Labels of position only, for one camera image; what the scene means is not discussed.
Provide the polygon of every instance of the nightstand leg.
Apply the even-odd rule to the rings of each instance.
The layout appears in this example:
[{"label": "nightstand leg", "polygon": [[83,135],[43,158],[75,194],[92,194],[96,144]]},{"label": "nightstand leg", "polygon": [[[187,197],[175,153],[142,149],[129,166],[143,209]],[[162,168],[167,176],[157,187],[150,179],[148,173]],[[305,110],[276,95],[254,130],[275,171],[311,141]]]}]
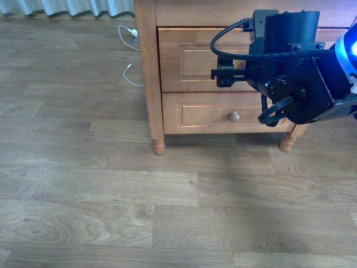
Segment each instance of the nightstand leg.
[{"label": "nightstand leg", "polygon": [[154,153],[156,155],[163,155],[165,152],[165,143],[163,140],[154,140],[153,145]]},{"label": "nightstand leg", "polygon": [[281,141],[279,149],[282,152],[289,152],[294,142],[298,137],[301,137],[305,132],[308,124],[305,125],[295,125],[291,132],[285,134],[284,139]]}]

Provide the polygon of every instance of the wooden drawer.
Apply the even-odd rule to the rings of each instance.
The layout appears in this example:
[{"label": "wooden drawer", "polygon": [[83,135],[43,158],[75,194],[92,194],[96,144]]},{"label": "wooden drawer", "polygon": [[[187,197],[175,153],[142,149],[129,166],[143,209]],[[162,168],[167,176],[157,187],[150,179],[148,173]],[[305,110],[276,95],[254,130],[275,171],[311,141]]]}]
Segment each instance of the wooden drawer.
[{"label": "wooden drawer", "polygon": [[[257,92],[163,93],[162,105],[165,134],[279,132],[292,127],[283,119],[274,129],[261,125]],[[234,112],[238,122],[230,120]]]},{"label": "wooden drawer", "polygon": [[[211,69],[216,69],[217,56],[211,52],[210,43],[221,29],[158,29],[163,92],[254,91],[246,82],[237,82],[231,88],[222,89],[211,80]],[[343,32],[343,29],[319,29],[316,40],[327,41],[326,47],[330,47]],[[249,44],[249,33],[234,30],[218,42],[218,48],[247,54]],[[234,64],[241,69],[245,62],[235,60]]]},{"label": "wooden drawer", "polygon": [[158,26],[229,26],[255,9],[320,11],[320,27],[350,27],[356,0],[156,0]]}]

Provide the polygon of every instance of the blue light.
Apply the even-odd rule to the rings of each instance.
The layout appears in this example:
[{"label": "blue light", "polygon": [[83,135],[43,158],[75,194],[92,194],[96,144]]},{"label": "blue light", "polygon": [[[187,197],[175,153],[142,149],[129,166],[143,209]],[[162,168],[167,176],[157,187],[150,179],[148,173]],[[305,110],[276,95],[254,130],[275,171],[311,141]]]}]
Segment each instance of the blue light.
[{"label": "blue light", "polygon": [[351,51],[357,56],[357,41],[351,46]]}]

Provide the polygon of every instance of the wooden knob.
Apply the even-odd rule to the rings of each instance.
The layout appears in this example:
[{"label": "wooden knob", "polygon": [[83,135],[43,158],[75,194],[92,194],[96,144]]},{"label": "wooden knob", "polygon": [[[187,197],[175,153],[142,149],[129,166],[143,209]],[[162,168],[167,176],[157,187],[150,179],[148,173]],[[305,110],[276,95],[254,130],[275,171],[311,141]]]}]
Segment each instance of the wooden knob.
[{"label": "wooden knob", "polygon": [[240,120],[240,116],[237,114],[237,112],[233,112],[229,115],[229,120],[232,122],[238,122]]}]

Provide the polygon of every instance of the power cord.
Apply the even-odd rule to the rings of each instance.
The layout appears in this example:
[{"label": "power cord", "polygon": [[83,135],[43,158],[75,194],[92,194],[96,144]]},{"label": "power cord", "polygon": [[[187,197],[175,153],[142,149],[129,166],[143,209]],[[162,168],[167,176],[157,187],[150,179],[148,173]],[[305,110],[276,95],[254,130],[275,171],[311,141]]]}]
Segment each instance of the power cord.
[{"label": "power cord", "polygon": [[122,42],[123,42],[126,46],[128,46],[128,47],[131,47],[132,49],[135,49],[136,51],[140,51],[140,50],[137,49],[136,47],[133,47],[133,46],[127,44],[127,43],[124,41],[124,39],[123,39],[123,37],[122,37],[122,33],[120,32],[120,28],[124,28],[124,29],[128,30],[128,32],[130,32],[130,33],[132,34],[132,36],[134,36],[134,37],[137,37],[137,36],[138,36],[138,31],[135,30],[135,29],[129,29],[129,28],[123,26],[123,25],[119,25],[119,26],[118,26],[118,32],[119,32],[119,36],[120,36],[120,39],[122,40]]},{"label": "power cord", "polygon": [[[124,41],[124,39],[123,39],[123,37],[122,37],[122,33],[120,32],[120,28],[126,29],[126,30],[127,30],[128,32],[130,32],[130,33],[132,34],[132,36],[134,36],[134,37],[137,37],[137,36],[138,36],[138,31],[135,30],[135,29],[127,28],[127,27],[125,27],[125,26],[123,26],[123,25],[119,25],[119,26],[118,26],[118,32],[119,32],[119,36],[120,36],[120,39],[122,40],[122,42],[123,42],[126,46],[128,46],[128,47],[131,47],[132,49],[134,49],[134,50],[136,50],[136,51],[140,51],[140,50],[137,49],[136,47],[133,47],[133,46],[127,44],[127,43]],[[128,81],[130,84],[135,85],[136,87],[144,87],[144,85],[138,85],[138,84],[135,84],[135,83],[131,82],[131,81],[125,76],[125,73],[129,70],[129,68],[130,68],[131,66],[132,66],[132,64],[130,63],[130,64],[128,65],[128,67],[125,69],[125,71],[123,72],[123,76],[124,76],[125,80]]]},{"label": "power cord", "polygon": [[125,71],[123,72],[123,76],[124,76],[125,80],[128,81],[129,83],[131,83],[132,85],[135,85],[136,87],[145,87],[144,85],[137,85],[137,84],[131,82],[131,81],[125,76],[125,73],[127,72],[127,70],[129,70],[129,68],[130,68],[131,66],[132,66],[132,64],[130,63],[130,64],[128,65],[128,67],[125,69]]}]

